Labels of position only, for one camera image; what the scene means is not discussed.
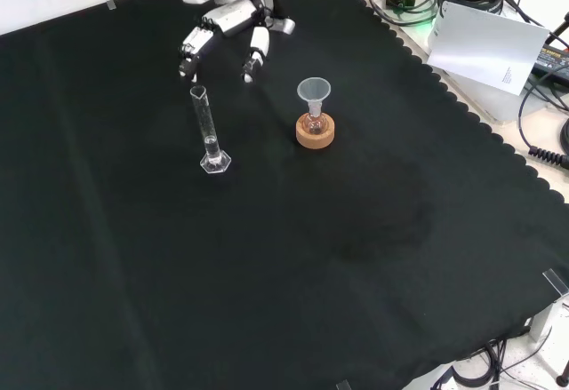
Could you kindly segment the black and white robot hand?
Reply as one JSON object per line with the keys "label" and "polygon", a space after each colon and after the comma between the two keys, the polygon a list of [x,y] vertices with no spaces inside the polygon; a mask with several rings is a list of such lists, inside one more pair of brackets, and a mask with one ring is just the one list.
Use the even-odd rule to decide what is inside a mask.
{"label": "black and white robot hand", "polygon": [[267,61],[270,15],[262,0],[237,0],[209,11],[183,40],[179,54],[179,73],[193,83],[197,81],[199,63],[221,40],[252,28],[248,56],[244,62],[242,78],[251,84]]}

